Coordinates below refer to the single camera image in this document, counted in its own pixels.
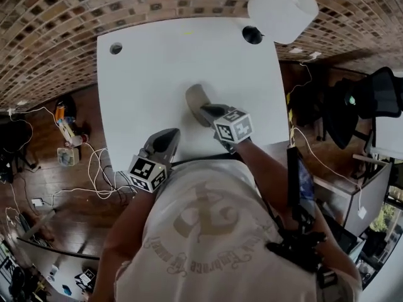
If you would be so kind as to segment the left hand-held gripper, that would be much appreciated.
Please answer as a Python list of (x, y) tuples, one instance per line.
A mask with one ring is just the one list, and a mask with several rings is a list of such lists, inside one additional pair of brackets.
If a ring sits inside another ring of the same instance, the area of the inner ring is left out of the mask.
[(168, 128), (151, 135), (134, 155), (127, 170), (133, 186), (154, 193), (167, 179), (176, 154), (181, 131)]

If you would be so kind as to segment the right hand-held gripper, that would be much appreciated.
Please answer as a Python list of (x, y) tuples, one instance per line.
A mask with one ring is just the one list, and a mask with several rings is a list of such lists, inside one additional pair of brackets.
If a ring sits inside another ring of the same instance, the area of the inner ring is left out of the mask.
[(243, 109), (224, 104), (206, 104), (200, 108), (200, 112), (214, 131), (214, 139), (230, 154), (236, 152), (237, 144), (251, 139), (251, 115)]

